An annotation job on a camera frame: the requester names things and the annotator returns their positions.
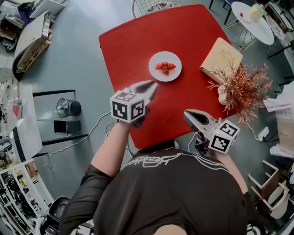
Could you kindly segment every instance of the cable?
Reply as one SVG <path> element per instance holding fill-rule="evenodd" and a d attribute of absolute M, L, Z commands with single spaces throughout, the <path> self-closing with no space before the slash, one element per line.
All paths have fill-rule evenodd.
<path fill-rule="evenodd" d="M 246 124 L 248 125 L 248 127 L 250 128 L 250 130 L 252 131 L 252 133 L 253 133 L 253 135 L 254 135 L 254 138 L 256 139 L 256 140 L 258 140 L 259 141 L 259 139 L 258 138 L 256 138 L 256 136 L 255 136 L 255 133 L 254 133 L 254 131 L 253 131 L 253 129 L 249 126 L 249 124 L 248 124 L 248 122 L 246 121 Z"/>
<path fill-rule="evenodd" d="M 109 135 L 109 133 L 110 133 L 110 132 L 107 132 L 107 128 L 108 128 L 111 124 L 116 124 L 116 123 L 110 123 L 110 124 L 105 128 L 105 133 L 106 133 L 106 135 L 105 135 L 104 141 L 106 140 L 106 138 L 108 137 L 108 135 Z M 131 158 L 134 158 L 134 154 L 133 154 L 132 151 L 130 150 L 129 140 L 128 140 L 128 142 L 127 142 L 127 146 L 126 146 L 125 149 L 128 151 L 130 157 L 131 157 Z"/>
<path fill-rule="evenodd" d="M 276 134 L 277 134 L 277 131 L 276 131 L 275 134 L 273 134 L 272 137 L 269 138 L 268 140 L 266 140 L 265 137 L 263 137 L 263 140 L 264 140 L 266 143 L 272 143 L 272 142 L 279 141 L 280 138 L 277 138 L 276 140 L 271 140 Z"/>
<path fill-rule="evenodd" d="M 51 153 L 51 154 L 46 154 L 46 156 L 52 156 L 53 154 L 57 154 L 58 152 L 62 152 L 63 150 L 68 149 L 68 148 L 70 148 L 70 147 L 73 146 L 73 145 L 77 145 L 77 144 L 79 144 L 80 142 L 82 142 L 82 141 L 84 141 L 85 139 L 87 139 L 87 138 L 91 135 L 92 131 L 96 128 L 96 126 L 98 125 L 98 123 L 100 122 L 100 120 L 101 120 L 103 117 L 105 117 L 105 116 L 107 116 L 108 114 L 110 114 L 110 113 L 111 113 L 111 111 L 109 111 L 108 113 L 105 113 L 104 115 L 102 115 L 102 116 L 99 118 L 98 122 L 97 122 L 96 125 L 92 128 L 92 130 L 89 132 L 89 135 L 88 135 L 87 137 L 83 138 L 83 139 L 80 140 L 78 143 L 74 143 L 74 144 L 72 144 L 72 145 L 70 145 L 70 146 L 68 146 L 68 147 L 65 147 L 65 148 L 62 149 L 62 150 L 58 150 L 58 151 L 53 152 L 53 153 Z"/>
<path fill-rule="evenodd" d="M 196 136 L 197 134 L 198 134 L 198 132 L 195 132 L 195 134 L 193 135 L 193 138 L 191 139 L 190 143 L 188 144 L 188 151 L 189 151 L 189 152 L 191 152 L 190 149 L 189 149 L 189 146 L 190 146 L 190 144 L 192 143 L 193 139 L 195 138 L 195 136 Z"/>

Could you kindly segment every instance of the white round table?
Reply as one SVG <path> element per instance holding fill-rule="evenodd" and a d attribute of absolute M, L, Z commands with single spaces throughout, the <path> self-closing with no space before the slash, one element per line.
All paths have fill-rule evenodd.
<path fill-rule="evenodd" d="M 259 41 L 267 45 L 272 45 L 274 43 L 274 34 L 272 33 L 270 26 L 268 25 L 268 23 L 266 22 L 264 18 L 261 18 L 258 22 L 253 21 L 249 17 L 250 11 L 251 11 L 251 7 L 247 4 L 244 4 L 242 2 L 232 3 L 232 12 L 236 16 L 237 20 L 242 24 L 242 26 L 245 27 L 246 30 L 249 31 L 253 36 L 255 36 L 256 39 L 258 39 Z M 251 46 L 256 41 L 256 39 L 253 39 L 251 42 L 247 43 L 247 45 L 251 43 L 249 45 Z"/>

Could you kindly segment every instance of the book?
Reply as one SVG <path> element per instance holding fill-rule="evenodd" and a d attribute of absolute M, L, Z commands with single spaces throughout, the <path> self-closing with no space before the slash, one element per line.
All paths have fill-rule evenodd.
<path fill-rule="evenodd" d="M 200 66 L 200 70 L 210 76 L 218 84 L 223 85 L 223 79 L 214 75 L 212 71 L 222 70 L 228 76 L 232 75 L 230 66 L 237 69 L 241 63 L 243 55 L 224 39 L 218 38 Z"/>

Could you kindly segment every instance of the plastic container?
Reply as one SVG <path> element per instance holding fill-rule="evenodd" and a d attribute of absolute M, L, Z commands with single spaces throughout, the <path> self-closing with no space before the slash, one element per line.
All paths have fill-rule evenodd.
<path fill-rule="evenodd" d="M 65 118 L 68 116 L 77 116 L 81 113 L 81 105 L 77 101 L 61 98 L 57 102 L 56 113 L 61 118 Z"/>
<path fill-rule="evenodd" d="M 254 4 L 251 8 L 250 18 L 253 21 L 258 22 L 264 14 L 265 11 L 262 9 L 262 5 Z"/>
<path fill-rule="evenodd" d="M 27 101 L 25 99 L 16 98 L 16 99 L 8 101 L 8 107 L 12 109 L 17 119 L 25 118 L 26 105 L 27 105 Z"/>

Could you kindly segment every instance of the strawberry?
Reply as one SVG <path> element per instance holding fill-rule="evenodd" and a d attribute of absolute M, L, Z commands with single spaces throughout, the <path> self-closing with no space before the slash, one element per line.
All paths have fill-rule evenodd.
<path fill-rule="evenodd" d="M 162 66 L 163 69 L 168 68 L 169 67 L 169 63 L 166 62 L 166 61 L 164 61 L 164 62 L 161 63 L 161 66 Z"/>
<path fill-rule="evenodd" d="M 172 69 L 174 69 L 174 68 L 176 68 L 176 65 L 170 63 L 169 70 L 172 70 Z"/>
<path fill-rule="evenodd" d="M 166 69 L 163 69 L 162 72 L 165 74 L 165 75 L 169 75 L 170 71 L 168 68 Z"/>
<path fill-rule="evenodd" d="M 161 70 L 161 69 L 162 69 L 161 63 L 158 63 L 158 64 L 155 66 L 155 69 L 157 69 L 157 70 Z"/>

